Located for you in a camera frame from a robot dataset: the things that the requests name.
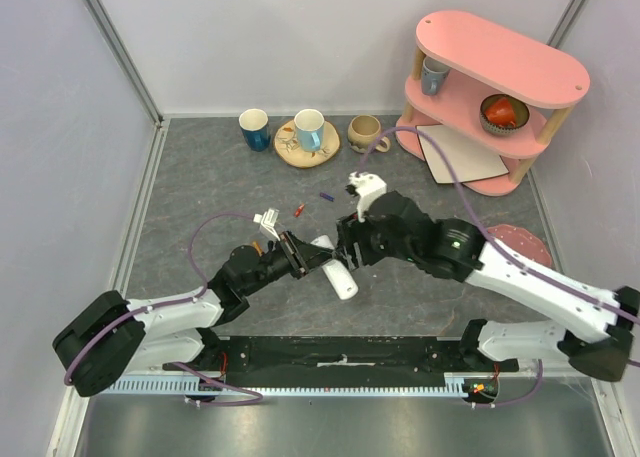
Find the white remote control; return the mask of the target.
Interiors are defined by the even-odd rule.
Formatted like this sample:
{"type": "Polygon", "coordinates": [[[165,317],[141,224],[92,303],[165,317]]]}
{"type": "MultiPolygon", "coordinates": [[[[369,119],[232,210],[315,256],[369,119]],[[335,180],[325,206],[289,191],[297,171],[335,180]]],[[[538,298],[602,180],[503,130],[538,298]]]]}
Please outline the white remote control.
{"type": "Polygon", "coordinates": [[[353,298],[359,288],[347,267],[336,259],[322,265],[322,270],[340,300],[353,298]]]}

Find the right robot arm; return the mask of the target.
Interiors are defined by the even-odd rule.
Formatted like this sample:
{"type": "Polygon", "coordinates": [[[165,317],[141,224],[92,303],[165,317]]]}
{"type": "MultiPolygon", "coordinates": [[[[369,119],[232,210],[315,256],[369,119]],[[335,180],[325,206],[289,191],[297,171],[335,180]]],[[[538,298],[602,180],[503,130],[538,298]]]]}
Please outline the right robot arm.
{"type": "Polygon", "coordinates": [[[543,315],[537,322],[469,322],[458,358],[467,369],[491,361],[562,359],[582,374],[607,382],[622,379],[633,346],[638,291],[608,290],[571,279],[485,237],[456,218],[432,220],[397,191],[367,191],[353,215],[338,225],[338,248],[354,268],[384,258],[415,265],[426,274],[504,295],[543,315]]]}

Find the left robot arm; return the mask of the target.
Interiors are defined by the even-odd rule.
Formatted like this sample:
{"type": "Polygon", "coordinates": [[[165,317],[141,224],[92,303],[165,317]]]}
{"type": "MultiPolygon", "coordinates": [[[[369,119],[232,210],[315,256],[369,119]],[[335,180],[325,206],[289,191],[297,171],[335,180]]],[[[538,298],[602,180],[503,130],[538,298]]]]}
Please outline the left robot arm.
{"type": "Polygon", "coordinates": [[[264,253],[235,248],[215,276],[193,291],[156,299],[127,300],[117,290],[99,295],[53,340],[64,382],[82,397],[94,396],[122,375],[166,363],[208,370],[219,346],[207,332],[249,307],[248,296],[289,275],[300,279],[334,256],[321,236],[305,242],[285,231],[264,253]]]}

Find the purple battery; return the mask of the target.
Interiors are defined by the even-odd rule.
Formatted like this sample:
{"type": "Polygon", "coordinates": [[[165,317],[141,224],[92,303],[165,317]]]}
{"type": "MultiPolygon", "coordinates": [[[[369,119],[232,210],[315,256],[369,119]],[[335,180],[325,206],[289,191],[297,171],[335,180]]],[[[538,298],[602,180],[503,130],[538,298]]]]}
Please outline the purple battery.
{"type": "Polygon", "coordinates": [[[320,197],[322,197],[325,200],[330,201],[330,202],[334,202],[334,200],[335,200],[335,198],[333,196],[331,196],[329,194],[326,194],[324,192],[320,192],[319,195],[320,195],[320,197]]]}

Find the red battery near centre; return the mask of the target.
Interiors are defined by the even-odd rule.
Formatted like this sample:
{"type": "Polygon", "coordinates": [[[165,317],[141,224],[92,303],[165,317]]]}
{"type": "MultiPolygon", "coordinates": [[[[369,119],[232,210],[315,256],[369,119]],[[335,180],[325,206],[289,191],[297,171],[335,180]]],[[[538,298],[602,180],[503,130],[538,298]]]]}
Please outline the red battery near centre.
{"type": "Polygon", "coordinates": [[[302,214],[304,209],[305,209],[305,204],[304,203],[300,204],[294,212],[294,217],[298,218],[302,214]]]}

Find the orange battery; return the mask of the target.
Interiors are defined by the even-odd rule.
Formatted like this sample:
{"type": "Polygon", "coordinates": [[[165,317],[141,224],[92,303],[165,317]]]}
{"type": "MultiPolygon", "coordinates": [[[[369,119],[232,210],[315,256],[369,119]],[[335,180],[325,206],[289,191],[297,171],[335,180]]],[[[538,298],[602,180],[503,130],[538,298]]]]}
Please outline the orange battery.
{"type": "Polygon", "coordinates": [[[258,252],[259,255],[263,255],[264,251],[261,248],[260,244],[257,241],[253,241],[252,242],[252,246],[256,249],[256,251],[258,252]]]}

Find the beige ceramic mug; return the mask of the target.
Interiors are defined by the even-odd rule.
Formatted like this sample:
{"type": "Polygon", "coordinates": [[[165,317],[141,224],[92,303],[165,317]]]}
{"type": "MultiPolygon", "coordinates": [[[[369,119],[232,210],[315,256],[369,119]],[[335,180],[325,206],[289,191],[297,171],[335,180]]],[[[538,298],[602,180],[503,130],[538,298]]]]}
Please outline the beige ceramic mug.
{"type": "Polygon", "coordinates": [[[352,150],[364,154],[381,132],[381,123],[375,116],[358,115],[349,124],[347,139],[352,150]]]}

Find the beige floral saucer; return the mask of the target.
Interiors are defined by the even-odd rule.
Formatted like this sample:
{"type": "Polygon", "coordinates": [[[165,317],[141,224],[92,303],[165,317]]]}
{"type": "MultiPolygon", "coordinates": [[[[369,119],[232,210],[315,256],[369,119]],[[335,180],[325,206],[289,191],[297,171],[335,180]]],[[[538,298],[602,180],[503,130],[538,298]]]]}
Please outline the beige floral saucer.
{"type": "Polygon", "coordinates": [[[321,149],[316,152],[305,151],[295,135],[293,119],[278,129],[273,144],[277,155],[285,163],[302,169],[324,164],[333,158],[341,147],[340,136],[335,126],[331,122],[326,122],[321,149]]]}

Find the light blue mug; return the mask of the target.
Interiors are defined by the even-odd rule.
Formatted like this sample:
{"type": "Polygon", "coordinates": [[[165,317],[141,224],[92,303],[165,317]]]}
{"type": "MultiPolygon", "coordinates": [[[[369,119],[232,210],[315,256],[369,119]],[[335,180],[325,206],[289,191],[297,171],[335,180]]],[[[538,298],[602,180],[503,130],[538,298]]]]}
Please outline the light blue mug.
{"type": "Polygon", "coordinates": [[[295,135],[304,151],[317,152],[321,149],[324,124],[324,116],[316,109],[303,109],[295,115],[295,135]]]}

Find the dark blue mug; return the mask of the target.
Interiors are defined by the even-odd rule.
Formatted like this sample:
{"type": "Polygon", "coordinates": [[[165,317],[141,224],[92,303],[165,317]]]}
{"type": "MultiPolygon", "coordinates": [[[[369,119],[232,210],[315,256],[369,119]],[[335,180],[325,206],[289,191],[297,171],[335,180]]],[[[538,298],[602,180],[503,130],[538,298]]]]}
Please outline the dark blue mug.
{"type": "Polygon", "coordinates": [[[262,109],[247,109],[239,116],[239,126],[248,147],[256,152],[269,148],[271,137],[269,118],[262,109]]]}

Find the pink dotted plate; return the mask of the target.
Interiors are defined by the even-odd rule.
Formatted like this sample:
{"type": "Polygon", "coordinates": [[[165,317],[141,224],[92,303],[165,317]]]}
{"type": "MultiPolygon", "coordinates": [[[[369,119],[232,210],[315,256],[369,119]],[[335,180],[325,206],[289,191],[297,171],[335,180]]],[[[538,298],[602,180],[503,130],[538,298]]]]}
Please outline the pink dotted plate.
{"type": "Polygon", "coordinates": [[[553,261],[547,246],[542,240],[523,227],[499,224],[488,228],[488,233],[520,255],[551,268],[553,261]]]}

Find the grey mug on shelf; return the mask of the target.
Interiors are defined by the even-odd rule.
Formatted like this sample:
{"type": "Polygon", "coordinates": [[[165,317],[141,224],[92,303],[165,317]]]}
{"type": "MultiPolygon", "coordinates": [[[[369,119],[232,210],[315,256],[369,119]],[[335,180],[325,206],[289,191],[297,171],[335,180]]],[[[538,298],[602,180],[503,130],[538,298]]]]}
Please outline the grey mug on shelf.
{"type": "Polygon", "coordinates": [[[421,90],[428,96],[436,95],[450,71],[450,67],[431,58],[425,57],[422,62],[421,90]]]}

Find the patterned dark bowl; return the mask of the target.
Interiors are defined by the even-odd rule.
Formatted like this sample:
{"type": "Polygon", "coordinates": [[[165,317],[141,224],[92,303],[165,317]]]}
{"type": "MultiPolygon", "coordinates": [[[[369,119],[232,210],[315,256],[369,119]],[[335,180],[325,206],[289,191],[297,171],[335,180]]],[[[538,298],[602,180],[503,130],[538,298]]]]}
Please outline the patterned dark bowl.
{"type": "Polygon", "coordinates": [[[489,95],[480,105],[481,125],[494,136],[507,136],[521,130],[529,118],[528,106],[506,94],[489,95]]]}

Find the red cup in bowl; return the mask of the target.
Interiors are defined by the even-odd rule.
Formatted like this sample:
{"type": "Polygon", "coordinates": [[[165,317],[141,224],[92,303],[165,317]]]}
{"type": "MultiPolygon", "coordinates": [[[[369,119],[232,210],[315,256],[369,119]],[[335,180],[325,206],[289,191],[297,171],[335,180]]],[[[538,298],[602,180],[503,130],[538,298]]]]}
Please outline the red cup in bowl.
{"type": "Polygon", "coordinates": [[[499,97],[486,108],[484,115],[494,125],[502,127],[516,126],[515,110],[507,97],[499,97]]]}

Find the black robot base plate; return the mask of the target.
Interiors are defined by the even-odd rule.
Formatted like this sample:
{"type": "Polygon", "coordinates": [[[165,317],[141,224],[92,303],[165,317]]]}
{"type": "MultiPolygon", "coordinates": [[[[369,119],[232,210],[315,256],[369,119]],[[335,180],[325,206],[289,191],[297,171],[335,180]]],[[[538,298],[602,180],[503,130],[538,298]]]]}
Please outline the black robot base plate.
{"type": "Polygon", "coordinates": [[[231,336],[209,343],[187,366],[224,369],[226,382],[254,388],[440,387],[447,373],[515,373],[436,337],[231,336]]]}

